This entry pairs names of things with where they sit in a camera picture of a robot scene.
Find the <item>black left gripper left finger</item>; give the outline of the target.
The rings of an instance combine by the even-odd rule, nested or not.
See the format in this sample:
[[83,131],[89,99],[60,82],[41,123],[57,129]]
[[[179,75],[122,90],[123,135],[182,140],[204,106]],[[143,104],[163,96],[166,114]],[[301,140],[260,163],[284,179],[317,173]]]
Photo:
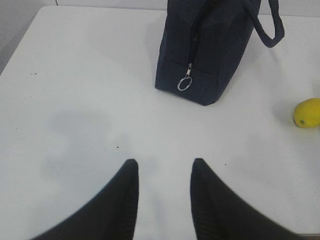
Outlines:
[[93,199],[35,239],[132,240],[138,202],[139,167],[128,159]]

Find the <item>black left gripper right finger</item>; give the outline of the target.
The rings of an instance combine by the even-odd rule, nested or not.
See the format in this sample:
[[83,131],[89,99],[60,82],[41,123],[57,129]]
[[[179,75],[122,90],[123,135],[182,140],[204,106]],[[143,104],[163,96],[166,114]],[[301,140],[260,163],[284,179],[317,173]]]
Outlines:
[[301,240],[233,192],[202,159],[192,165],[190,202],[198,240]]

